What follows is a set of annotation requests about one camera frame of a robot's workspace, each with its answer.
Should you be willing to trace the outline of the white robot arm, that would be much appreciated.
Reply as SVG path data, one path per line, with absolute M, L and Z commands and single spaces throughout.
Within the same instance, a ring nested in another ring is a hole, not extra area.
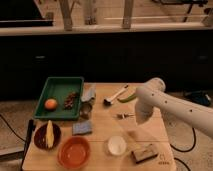
M 136 123 L 145 123 L 152 116 L 153 108 L 157 107 L 213 139 L 213 108 L 173 97 L 166 94 L 165 89 L 166 85 L 160 78 L 152 78 L 136 88 Z

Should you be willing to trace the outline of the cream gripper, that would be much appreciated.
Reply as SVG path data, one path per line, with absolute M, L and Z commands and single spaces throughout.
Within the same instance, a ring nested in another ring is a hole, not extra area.
M 137 109 L 135 112 L 136 123 L 138 125 L 144 124 L 150 119 L 151 116 L 152 116 L 151 110 Z

